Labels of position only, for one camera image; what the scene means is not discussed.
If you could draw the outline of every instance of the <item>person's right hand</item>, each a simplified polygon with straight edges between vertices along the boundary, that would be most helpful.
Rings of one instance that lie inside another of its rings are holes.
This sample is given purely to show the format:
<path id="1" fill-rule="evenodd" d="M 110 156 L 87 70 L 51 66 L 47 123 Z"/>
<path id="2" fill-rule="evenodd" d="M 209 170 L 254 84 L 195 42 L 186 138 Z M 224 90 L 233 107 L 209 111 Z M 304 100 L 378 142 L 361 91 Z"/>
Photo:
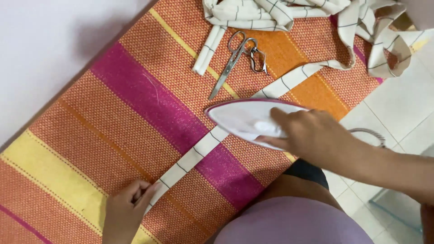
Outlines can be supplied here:
<path id="1" fill-rule="evenodd" d="M 329 169 L 331 164 L 362 159 L 370 145 L 356 139 L 326 111 L 285 113 L 272 108 L 271 118 L 287 138 L 259 136 L 257 141 L 282 148 L 309 163 Z"/>

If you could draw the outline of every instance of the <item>dark shorts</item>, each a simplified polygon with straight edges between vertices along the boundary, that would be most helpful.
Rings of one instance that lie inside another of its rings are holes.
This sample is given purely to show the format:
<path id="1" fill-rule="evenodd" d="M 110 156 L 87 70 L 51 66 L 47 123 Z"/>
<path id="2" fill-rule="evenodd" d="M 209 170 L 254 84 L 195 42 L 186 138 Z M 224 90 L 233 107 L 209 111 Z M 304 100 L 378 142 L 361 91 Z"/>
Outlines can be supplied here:
<path id="1" fill-rule="evenodd" d="M 329 184 L 327 183 L 326 175 L 322 169 L 313 166 L 312 164 L 304 161 L 303 159 L 297 159 L 285 172 L 284 175 L 292 175 L 301 179 L 316 182 L 327 190 Z"/>

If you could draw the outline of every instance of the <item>lavender shirt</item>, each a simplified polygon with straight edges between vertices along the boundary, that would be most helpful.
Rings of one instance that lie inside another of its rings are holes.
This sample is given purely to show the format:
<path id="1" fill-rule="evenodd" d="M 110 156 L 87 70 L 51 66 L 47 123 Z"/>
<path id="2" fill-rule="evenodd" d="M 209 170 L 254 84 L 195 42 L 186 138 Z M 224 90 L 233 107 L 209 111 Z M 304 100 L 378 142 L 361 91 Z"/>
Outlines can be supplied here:
<path id="1" fill-rule="evenodd" d="M 372 243 L 344 212 L 319 201 L 278 197 L 257 203 L 226 225 L 214 244 Z"/>

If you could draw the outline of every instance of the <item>scissors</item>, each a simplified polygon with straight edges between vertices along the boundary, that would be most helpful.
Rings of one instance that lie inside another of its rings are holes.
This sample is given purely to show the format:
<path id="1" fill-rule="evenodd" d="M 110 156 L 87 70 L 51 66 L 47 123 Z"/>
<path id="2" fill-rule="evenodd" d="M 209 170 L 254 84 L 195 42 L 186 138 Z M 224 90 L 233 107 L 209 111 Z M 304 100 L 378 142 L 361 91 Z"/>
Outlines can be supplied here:
<path id="1" fill-rule="evenodd" d="M 238 35 L 239 33 L 243 35 L 243 40 L 241 41 L 240 45 L 236 49 L 232 49 L 230 47 L 232 39 L 236 35 Z M 250 49 L 250 53 L 244 47 L 248 41 L 252 41 L 254 43 L 254 46 Z M 208 98 L 209 100 L 213 99 L 217 95 L 218 91 L 220 90 L 220 88 L 224 84 L 224 81 L 226 80 L 227 76 L 229 75 L 229 73 L 231 72 L 231 70 L 233 69 L 233 67 L 235 66 L 235 64 L 237 63 L 238 59 L 240 59 L 241 54 L 243 54 L 243 53 L 245 53 L 245 54 L 247 54 L 247 55 L 250 56 L 250 58 L 251 58 L 251 67 L 252 67 L 252 70 L 254 72 L 256 72 L 256 73 L 265 72 L 267 75 L 269 75 L 268 72 L 267 72 L 267 67 L 265 65 L 265 54 L 263 52 L 261 52 L 261 51 L 258 50 L 258 41 L 255 38 L 252 38 L 252 37 L 247 38 L 246 37 L 246 33 L 244 33 L 243 31 L 239 30 L 239 31 L 235 32 L 232 35 L 232 37 L 229 39 L 229 43 L 227 44 L 227 47 L 228 47 L 229 51 L 232 52 L 232 56 L 230 57 L 229 61 L 227 62 L 226 68 L 224 68 L 223 73 L 220 75 L 220 78 L 218 79 L 217 84 L 215 85 L 213 91 L 211 92 L 211 95 Z M 264 60 L 263 61 L 262 69 L 260 69 L 260 70 L 256 70 L 255 69 L 255 60 L 253 58 L 253 55 L 256 52 L 259 52 L 262 55 L 263 60 Z"/>

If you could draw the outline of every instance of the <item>white iron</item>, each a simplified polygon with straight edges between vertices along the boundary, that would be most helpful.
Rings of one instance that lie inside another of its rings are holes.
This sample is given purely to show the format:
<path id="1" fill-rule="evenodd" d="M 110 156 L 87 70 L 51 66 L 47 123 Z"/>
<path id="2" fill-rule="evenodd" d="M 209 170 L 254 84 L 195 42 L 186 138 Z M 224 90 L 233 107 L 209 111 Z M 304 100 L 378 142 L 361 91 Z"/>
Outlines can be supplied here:
<path id="1" fill-rule="evenodd" d="M 211 106 L 205 114 L 222 129 L 253 144 L 281 150 L 263 142 L 255 141 L 260 135 L 285 138 L 282 131 L 270 117 L 270 109 L 277 107 L 286 113 L 307 110 L 292 102 L 276 99 L 236 99 Z"/>

